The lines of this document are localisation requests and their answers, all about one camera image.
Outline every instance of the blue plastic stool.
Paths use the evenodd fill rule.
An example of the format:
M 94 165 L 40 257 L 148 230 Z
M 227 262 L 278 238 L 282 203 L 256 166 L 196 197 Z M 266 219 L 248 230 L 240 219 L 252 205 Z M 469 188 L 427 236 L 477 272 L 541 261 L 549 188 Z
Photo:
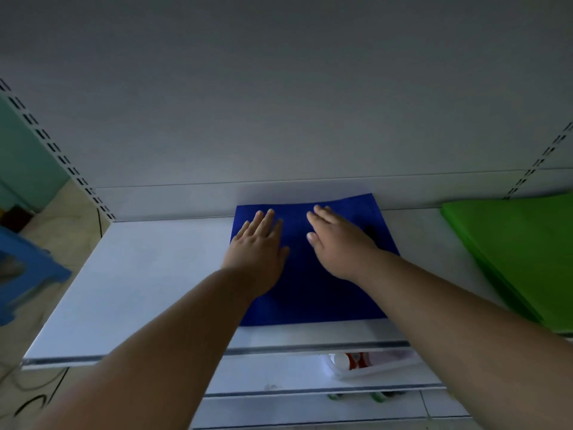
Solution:
M 72 272 L 25 238 L 0 226 L 0 259 L 9 254 L 23 262 L 24 273 L 0 284 L 0 325 L 14 320 L 15 300 L 47 280 L 66 282 Z

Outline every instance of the stack of green bags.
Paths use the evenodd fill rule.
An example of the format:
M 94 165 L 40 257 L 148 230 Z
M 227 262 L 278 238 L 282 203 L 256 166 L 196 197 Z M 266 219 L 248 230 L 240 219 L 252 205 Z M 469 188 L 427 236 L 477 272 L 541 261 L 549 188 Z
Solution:
M 449 202 L 442 214 L 508 307 L 573 331 L 573 194 Z

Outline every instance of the teal wall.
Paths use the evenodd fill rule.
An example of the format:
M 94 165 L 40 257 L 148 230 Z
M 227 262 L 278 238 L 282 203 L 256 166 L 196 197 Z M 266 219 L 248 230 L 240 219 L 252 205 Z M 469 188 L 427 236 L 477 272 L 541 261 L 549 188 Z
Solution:
M 25 122 L 0 96 L 0 208 L 39 212 L 68 180 Z

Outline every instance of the person's right arm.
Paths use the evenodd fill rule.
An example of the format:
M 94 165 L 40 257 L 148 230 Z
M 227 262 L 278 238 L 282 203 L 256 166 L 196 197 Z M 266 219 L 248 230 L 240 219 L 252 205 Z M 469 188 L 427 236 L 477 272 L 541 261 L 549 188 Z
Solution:
M 572 428 L 573 346 L 566 340 L 378 249 L 328 207 L 307 217 L 322 265 L 372 297 L 478 423 Z

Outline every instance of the blue fabric bag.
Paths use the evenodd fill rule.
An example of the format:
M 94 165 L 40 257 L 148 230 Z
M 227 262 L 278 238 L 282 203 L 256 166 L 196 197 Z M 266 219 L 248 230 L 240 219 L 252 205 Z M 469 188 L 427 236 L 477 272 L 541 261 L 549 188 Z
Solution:
M 239 205 L 233 222 L 233 238 L 243 223 L 251 221 L 258 210 L 275 210 L 275 218 L 284 220 L 281 246 L 290 247 L 290 255 L 278 283 L 255 299 L 241 325 L 286 325 L 341 320 L 385 318 L 384 313 L 359 287 L 328 273 L 319 263 L 306 240 L 312 231 L 306 212 L 316 203 L 282 205 Z M 319 202 L 359 226 L 385 251 L 398 253 L 372 194 L 339 201 Z

